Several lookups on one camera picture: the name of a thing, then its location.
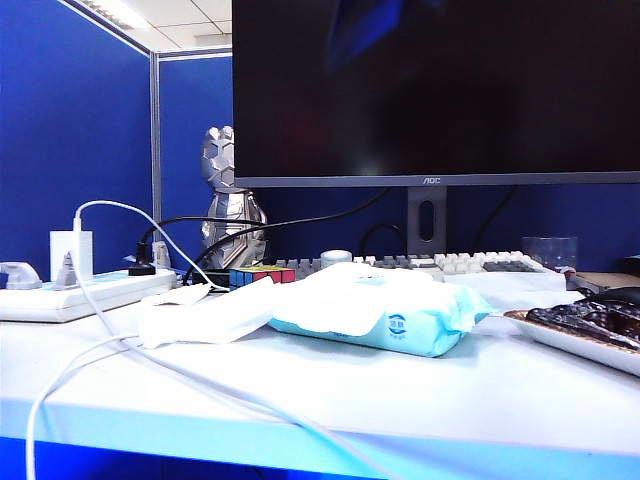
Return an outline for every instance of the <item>ceiling tile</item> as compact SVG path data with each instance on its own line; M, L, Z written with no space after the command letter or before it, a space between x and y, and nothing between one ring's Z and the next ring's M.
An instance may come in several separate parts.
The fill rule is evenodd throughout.
M220 34L220 30L218 30L213 23L160 27L160 30L171 37L181 48L200 47L202 45L198 44L196 37Z
M197 35L196 42L198 47L231 45L231 35Z
M126 0L151 25L181 25L208 21L190 0Z
M231 32L231 20L227 22L216 22L216 26L222 30L222 33L232 33Z
M231 20L231 0L194 0L207 16L213 20Z
M175 43L155 28L134 28L127 30L127 34L154 52L176 50L178 48Z

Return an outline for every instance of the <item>monitor bezel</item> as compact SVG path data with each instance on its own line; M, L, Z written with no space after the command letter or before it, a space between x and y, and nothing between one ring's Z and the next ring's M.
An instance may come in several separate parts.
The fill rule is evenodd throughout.
M328 177L235 177L242 188L270 187L448 187L571 183L640 183L640 171L389 175Z

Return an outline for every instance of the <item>blue wet wipe package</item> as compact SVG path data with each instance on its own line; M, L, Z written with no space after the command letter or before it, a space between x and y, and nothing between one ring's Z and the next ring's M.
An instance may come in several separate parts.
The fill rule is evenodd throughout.
M474 290L428 274L339 263L278 286L276 330L437 357L494 309Z

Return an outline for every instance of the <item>white desk surface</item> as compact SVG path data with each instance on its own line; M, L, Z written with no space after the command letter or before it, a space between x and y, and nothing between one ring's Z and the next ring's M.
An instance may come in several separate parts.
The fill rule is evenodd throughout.
M135 331L136 309L108 314L120 331ZM0 323L0 436L24 438L36 394L69 358L106 336L96 317ZM534 343L502 317L485 319L436 359L269 327L228 345L171 345L154 353L300 412L408 477L420 478L416 465L429 455L451 455L463 445L468 452L485 445L625 455L640 466L640 378ZM126 355L83 368L45 405L39 440L370 474L298 427L212 399ZM518 452L512 449L512 458ZM429 473L443 468L450 476L433 478L476 478L452 473L440 460Z

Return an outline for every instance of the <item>silver robot figurine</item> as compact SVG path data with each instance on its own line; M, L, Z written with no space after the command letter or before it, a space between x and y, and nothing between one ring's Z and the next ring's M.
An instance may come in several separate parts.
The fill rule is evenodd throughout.
M210 128L204 138L200 170L213 189L214 197L208 216L229 219L267 222L251 190L234 186L233 128ZM202 223L205 248L227 235L248 228L250 225L233 223ZM252 265L264 257L266 240L259 230L241 235L232 242L217 248L203 259L205 268L221 269Z

